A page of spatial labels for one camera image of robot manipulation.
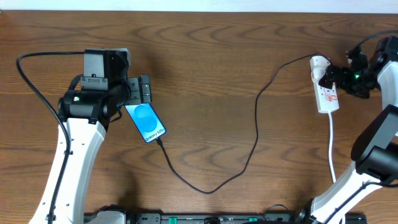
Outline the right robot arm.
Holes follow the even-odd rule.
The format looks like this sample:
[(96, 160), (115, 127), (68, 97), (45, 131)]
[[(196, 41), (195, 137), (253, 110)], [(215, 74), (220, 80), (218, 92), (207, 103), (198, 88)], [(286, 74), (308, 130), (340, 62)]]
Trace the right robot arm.
[(332, 65), (323, 55), (310, 59), (311, 79), (319, 113), (338, 109), (336, 91), (344, 90), (368, 99), (377, 88), (382, 93), (382, 111), (358, 136), (351, 162), (331, 187), (310, 201), (298, 223), (339, 223), (358, 202), (377, 189), (396, 188), (397, 144), (397, 37), (394, 30), (382, 38), (371, 58), (361, 46), (346, 53), (348, 67)]

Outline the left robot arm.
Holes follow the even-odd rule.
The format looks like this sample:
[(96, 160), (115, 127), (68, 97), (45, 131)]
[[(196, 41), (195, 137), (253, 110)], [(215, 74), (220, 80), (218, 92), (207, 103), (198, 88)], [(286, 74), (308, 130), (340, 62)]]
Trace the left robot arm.
[(44, 194), (31, 223), (83, 223), (98, 150), (123, 106), (152, 101), (147, 75), (128, 77), (126, 48), (86, 49), (83, 73), (69, 84), (55, 112), (58, 140)]

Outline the blue Galaxy smartphone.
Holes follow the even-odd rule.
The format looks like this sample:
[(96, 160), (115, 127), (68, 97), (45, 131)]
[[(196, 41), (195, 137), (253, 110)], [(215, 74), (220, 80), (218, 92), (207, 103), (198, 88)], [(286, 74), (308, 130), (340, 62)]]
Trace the blue Galaxy smartphone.
[(125, 109), (146, 143), (155, 141), (167, 132), (151, 104), (127, 105)]

